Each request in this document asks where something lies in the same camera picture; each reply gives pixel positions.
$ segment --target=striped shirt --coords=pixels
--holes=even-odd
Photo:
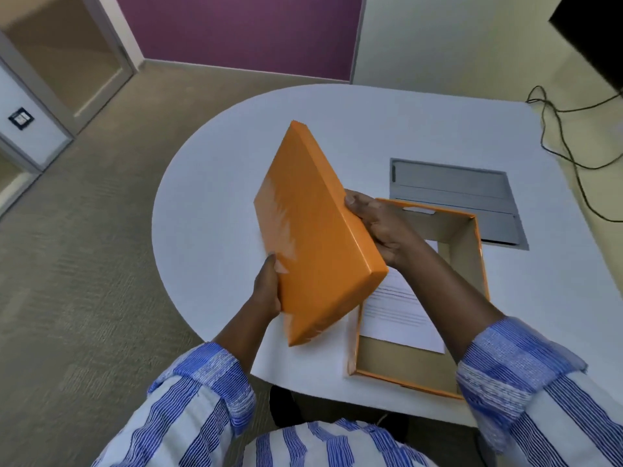
[[[480,432],[516,465],[623,467],[623,407],[586,363],[515,318],[479,334],[457,381]],[[253,417],[255,395],[238,361],[207,342],[179,357],[93,467],[221,467]],[[311,422],[266,433],[239,466],[434,466],[375,425]]]

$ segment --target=person's left hand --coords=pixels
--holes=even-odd
[[[271,318],[276,317],[281,312],[279,276],[275,270],[275,264],[276,256],[274,253],[271,253],[264,261],[264,265],[262,265],[257,277],[255,277],[253,295],[251,296],[251,299]]]

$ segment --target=table power outlet cover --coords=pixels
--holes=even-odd
[[[484,242],[528,250],[506,172],[391,159],[389,196],[471,212]]]

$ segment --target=blue and white striped sleeve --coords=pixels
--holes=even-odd
[[[238,360],[214,342],[173,362],[93,467],[220,467],[253,417],[255,395]]]
[[[457,381],[483,437],[515,464],[623,467],[623,407],[586,368],[508,317],[472,342]]]

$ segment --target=black monitor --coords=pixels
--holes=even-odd
[[[623,0],[562,0],[549,19],[616,90],[623,88]]]

